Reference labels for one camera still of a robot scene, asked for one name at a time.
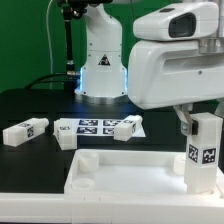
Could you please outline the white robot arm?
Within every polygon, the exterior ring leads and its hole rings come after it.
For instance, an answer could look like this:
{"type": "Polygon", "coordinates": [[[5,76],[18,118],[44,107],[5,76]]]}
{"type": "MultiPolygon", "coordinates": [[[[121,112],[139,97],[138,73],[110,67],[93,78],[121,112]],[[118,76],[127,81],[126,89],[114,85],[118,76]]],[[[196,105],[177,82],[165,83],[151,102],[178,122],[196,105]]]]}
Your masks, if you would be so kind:
{"type": "Polygon", "coordinates": [[[224,2],[183,0],[138,18],[127,67],[122,28],[104,7],[85,15],[87,59],[75,93],[94,102],[123,96],[142,109],[224,97],[224,2]]]}

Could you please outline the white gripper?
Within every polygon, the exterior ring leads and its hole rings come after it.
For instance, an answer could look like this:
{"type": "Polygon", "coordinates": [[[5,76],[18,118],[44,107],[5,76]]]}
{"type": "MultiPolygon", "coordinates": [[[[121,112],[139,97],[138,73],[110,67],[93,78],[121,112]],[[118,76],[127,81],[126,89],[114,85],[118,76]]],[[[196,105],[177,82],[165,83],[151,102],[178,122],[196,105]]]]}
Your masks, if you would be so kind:
{"type": "Polygon", "coordinates": [[[139,41],[129,57],[128,97],[142,109],[175,105],[181,133],[197,135],[192,103],[224,97],[224,54],[200,54],[197,41],[139,41]]]}

